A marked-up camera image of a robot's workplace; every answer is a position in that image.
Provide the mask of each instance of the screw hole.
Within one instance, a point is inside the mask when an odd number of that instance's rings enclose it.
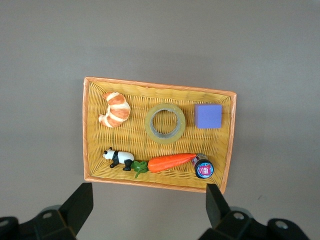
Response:
[[[276,221],[275,225],[280,229],[288,229],[288,225],[284,221]]]
[[[8,220],[4,220],[2,222],[0,222],[0,227],[4,227],[5,225],[7,225],[9,223]]]
[[[243,216],[240,212],[236,212],[235,214],[233,214],[233,216],[238,220],[245,219],[245,216]]]
[[[51,218],[52,217],[52,213],[51,212],[47,212],[45,214],[43,214],[42,218],[43,219],[48,219],[48,218]]]

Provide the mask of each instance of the panda head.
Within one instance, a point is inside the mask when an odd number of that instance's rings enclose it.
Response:
[[[112,147],[110,147],[108,150],[104,151],[104,154],[102,155],[105,159],[112,159],[114,156],[115,151],[112,150]]]

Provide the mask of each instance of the can lid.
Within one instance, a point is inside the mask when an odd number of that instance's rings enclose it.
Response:
[[[210,161],[202,159],[195,164],[194,170],[198,178],[207,179],[214,174],[215,168]]]

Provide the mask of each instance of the purple sponge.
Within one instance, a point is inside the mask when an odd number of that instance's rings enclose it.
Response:
[[[199,129],[219,129],[222,121],[222,105],[207,103],[194,105],[194,123]]]

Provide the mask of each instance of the orange carrot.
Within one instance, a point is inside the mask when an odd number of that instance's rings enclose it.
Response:
[[[167,170],[181,164],[185,164],[195,158],[197,155],[194,153],[179,153],[169,156],[153,157],[148,162],[148,169],[152,173],[157,173]]]

